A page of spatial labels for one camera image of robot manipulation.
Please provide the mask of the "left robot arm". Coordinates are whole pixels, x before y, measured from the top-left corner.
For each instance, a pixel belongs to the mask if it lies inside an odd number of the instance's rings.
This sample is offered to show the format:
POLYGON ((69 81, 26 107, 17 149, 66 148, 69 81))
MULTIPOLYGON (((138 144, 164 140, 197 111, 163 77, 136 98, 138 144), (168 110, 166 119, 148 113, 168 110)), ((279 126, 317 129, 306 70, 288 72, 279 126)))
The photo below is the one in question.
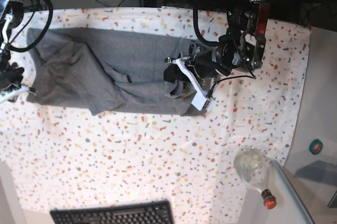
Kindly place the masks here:
POLYGON ((207 0, 196 0, 193 27, 198 41, 187 54, 178 56, 183 66, 199 80, 229 76, 233 70, 253 73, 262 67, 269 0, 210 0, 226 11, 227 30, 217 42, 206 40, 199 29, 199 11, 207 0))

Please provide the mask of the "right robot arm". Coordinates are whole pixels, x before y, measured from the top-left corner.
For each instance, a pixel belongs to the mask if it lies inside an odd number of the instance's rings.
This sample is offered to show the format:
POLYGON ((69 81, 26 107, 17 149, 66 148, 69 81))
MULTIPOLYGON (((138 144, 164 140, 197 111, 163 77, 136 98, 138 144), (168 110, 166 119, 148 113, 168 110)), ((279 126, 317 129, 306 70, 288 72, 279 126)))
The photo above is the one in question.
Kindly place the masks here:
POLYGON ((46 34, 53 17, 53 5, 50 0, 43 1, 48 8, 48 18, 39 37, 24 48, 12 46, 9 40, 12 30, 22 22, 24 17, 24 0, 1 0, 1 90, 21 88, 24 69, 17 64, 10 64, 11 51, 24 53, 34 48, 46 34))

